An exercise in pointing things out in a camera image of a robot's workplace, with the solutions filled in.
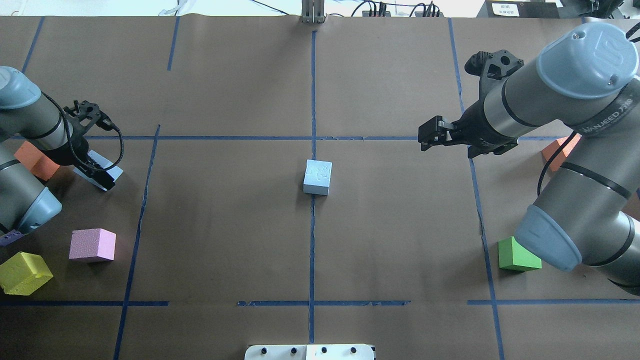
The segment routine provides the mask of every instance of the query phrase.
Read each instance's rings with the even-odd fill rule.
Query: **green cube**
[[[521,272],[542,269],[542,260],[523,248],[513,236],[498,241],[498,260],[501,269]]]

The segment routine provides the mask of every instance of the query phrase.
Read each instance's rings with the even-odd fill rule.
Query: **light blue cube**
[[[98,163],[98,165],[102,166],[102,168],[107,168],[110,167],[113,163],[110,162],[108,159],[106,159],[105,157],[103,157],[102,155],[98,154],[97,152],[91,150],[88,153],[89,157],[91,159],[93,159],[96,163]],[[74,172],[78,175],[80,175],[81,177],[83,177],[85,180],[87,180],[88,182],[90,182],[91,184],[94,184],[95,186],[99,187],[100,189],[107,191],[107,189],[105,189],[104,187],[102,187],[100,184],[96,183],[95,180],[87,177],[86,175],[84,175],[80,170],[78,169],[74,169]],[[115,167],[112,168],[111,170],[107,170],[107,174],[111,175],[111,177],[113,178],[113,181],[115,182],[120,175],[122,175],[122,169],[120,167]]]
[[[328,161],[307,160],[307,171],[305,171],[302,191],[316,195],[328,195],[331,165]]]

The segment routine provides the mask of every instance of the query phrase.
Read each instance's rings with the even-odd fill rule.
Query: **yellow cube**
[[[52,277],[40,255],[20,251],[0,265],[0,286],[9,295],[31,295]]]

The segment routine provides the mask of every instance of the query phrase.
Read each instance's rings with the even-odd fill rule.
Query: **white bracket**
[[[305,24],[322,24],[324,22],[324,0],[302,0],[301,21]]]
[[[244,360],[376,360],[365,344],[253,345]]]

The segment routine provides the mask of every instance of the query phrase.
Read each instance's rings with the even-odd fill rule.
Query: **work surface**
[[[54,274],[0,295],[0,358],[232,360],[315,341],[378,359],[637,359],[640,302],[598,272],[497,266],[540,151],[569,131],[471,162],[416,138],[477,99],[469,56],[531,61],[580,19],[298,19],[0,18],[0,64],[62,105],[98,103],[126,136],[113,190],[61,168],[62,213],[0,249]],[[114,134],[90,134],[117,157]],[[333,162],[328,197],[301,190],[311,158]],[[97,227],[115,260],[69,261],[71,232]]]

